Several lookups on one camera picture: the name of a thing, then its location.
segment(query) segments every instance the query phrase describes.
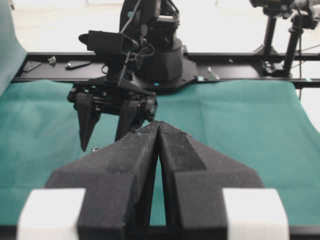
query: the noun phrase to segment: small screw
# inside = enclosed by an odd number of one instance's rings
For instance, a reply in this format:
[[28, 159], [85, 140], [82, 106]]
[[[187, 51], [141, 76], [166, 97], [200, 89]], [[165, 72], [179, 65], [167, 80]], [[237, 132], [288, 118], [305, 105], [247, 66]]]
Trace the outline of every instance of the small screw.
[[92, 152], [92, 153], [95, 153], [95, 152], [97, 152], [98, 150], [99, 150], [99, 148], [98, 148], [97, 146], [91, 148], [91, 152]]

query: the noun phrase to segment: green backdrop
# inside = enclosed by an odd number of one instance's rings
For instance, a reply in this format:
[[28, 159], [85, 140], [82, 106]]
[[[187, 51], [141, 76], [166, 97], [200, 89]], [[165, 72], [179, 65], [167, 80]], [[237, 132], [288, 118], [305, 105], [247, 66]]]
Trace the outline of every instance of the green backdrop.
[[[77, 112], [66, 97], [71, 84], [11, 84], [0, 97], [0, 225], [15, 224], [32, 188], [84, 154]], [[159, 96], [156, 119], [254, 168], [277, 188], [291, 225], [320, 225], [320, 134], [293, 85], [238, 80], [191, 85]], [[118, 117], [104, 114], [88, 149], [114, 140]], [[158, 166], [151, 223], [165, 224]]]

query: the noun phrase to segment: green cloth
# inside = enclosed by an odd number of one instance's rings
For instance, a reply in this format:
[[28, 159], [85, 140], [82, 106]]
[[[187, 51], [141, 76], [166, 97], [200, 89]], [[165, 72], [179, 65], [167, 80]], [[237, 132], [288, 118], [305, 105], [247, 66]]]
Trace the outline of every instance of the green cloth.
[[[11, 84], [0, 97], [0, 225], [15, 224], [32, 188], [84, 155], [70, 84]], [[291, 225], [320, 225], [320, 134], [284, 81], [191, 85], [158, 97], [156, 119], [258, 171], [277, 188]], [[102, 115], [88, 149], [113, 142], [118, 117]], [[164, 225], [158, 164], [151, 224]]]
[[16, 75], [26, 55], [16, 37], [8, 0], [0, 0], [0, 96]]

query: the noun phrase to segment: black mount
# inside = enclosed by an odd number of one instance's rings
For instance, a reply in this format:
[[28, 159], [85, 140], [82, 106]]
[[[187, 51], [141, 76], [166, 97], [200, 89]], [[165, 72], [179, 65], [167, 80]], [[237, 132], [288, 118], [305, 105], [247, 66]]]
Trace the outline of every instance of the black mount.
[[[268, 14], [268, 11], [266, 10], [268, 8], [264, 8], [263, 11], [266, 15], [269, 15], [268, 17], [268, 24], [266, 28], [265, 33], [265, 39], [264, 44], [258, 48], [256, 51], [254, 51], [254, 54], [256, 55], [262, 55], [264, 57], [268, 57], [270, 55], [278, 55], [278, 53], [275, 51], [275, 49], [272, 46], [272, 40], [275, 33], [277, 18], [275, 16], [272, 16]], [[299, 42], [300, 36], [303, 34], [302, 29], [312, 29], [314, 30], [318, 23], [319, 19], [314, 17], [314, 10], [313, 6], [309, 5], [307, 8], [303, 9], [307, 12], [307, 14], [302, 13], [302, 23], [301, 26], [301, 19], [298, 14], [294, 15], [291, 19], [292, 27], [289, 29], [290, 32], [290, 39], [286, 51], [286, 55], [284, 58], [284, 64], [282, 65], [280, 61], [262, 61], [262, 68], [263, 68], [263, 74], [266, 76], [272, 76], [272, 77], [279, 77], [279, 78], [291, 78], [291, 68], [293, 65], [293, 62], [296, 57], [296, 49], [297, 44]], [[292, 14], [292, 11], [289, 10], [287, 14], [282, 14], [282, 17], [284, 19], [287, 19]]]

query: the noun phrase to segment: white block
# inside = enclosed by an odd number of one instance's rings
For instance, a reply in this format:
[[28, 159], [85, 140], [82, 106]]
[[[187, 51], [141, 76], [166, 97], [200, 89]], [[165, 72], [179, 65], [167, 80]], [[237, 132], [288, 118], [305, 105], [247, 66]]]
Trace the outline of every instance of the white block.
[[288, 218], [275, 189], [224, 188], [228, 240], [289, 240]]
[[78, 240], [77, 222], [86, 190], [33, 190], [21, 212], [17, 240]]

